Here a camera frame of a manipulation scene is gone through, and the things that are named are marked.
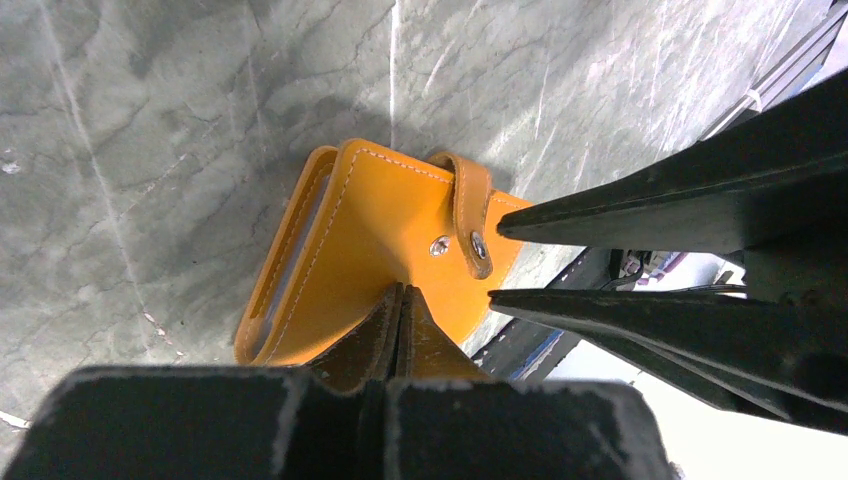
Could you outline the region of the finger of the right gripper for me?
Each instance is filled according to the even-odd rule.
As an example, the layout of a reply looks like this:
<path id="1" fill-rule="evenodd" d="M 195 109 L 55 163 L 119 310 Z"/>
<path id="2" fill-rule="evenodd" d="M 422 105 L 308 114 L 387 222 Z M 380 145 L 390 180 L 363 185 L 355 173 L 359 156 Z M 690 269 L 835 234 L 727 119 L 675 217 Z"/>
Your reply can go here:
<path id="1" fill-rule="evenodd" d="M 494 311 L 661 358 L 687 393 L 736 410 L 847 432 L 847 313 L 723 295 L 498 290 Z"/>
<path id="2" fill-rule="evenodd" d="M 732 253 L 847 233 L 847 76 L 611 183 L 503 217 L 539 244 Z"/>

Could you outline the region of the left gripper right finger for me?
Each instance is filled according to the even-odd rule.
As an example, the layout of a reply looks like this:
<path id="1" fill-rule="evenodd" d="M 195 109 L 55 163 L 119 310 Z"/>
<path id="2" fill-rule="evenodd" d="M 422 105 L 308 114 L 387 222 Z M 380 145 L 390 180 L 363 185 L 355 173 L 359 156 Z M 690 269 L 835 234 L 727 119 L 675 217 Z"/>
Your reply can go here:
<path id="1" fill-rule="evenodd" d="M 621 382 L 496 381 L 407 287 L 387 387 L 391 479 L 672 479 L 656 418 Z"/>

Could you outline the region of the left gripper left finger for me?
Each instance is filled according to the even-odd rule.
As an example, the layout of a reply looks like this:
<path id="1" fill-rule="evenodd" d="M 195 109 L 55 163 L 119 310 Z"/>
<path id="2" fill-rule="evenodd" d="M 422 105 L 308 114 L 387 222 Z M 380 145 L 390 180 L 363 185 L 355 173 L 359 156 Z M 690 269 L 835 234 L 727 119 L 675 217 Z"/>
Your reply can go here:
<path id="1" fill-rule="evenodd" d="M 8 479 L 379 479 L 403 287 L 301 367 L 100 365 L 45 398 Z"/>

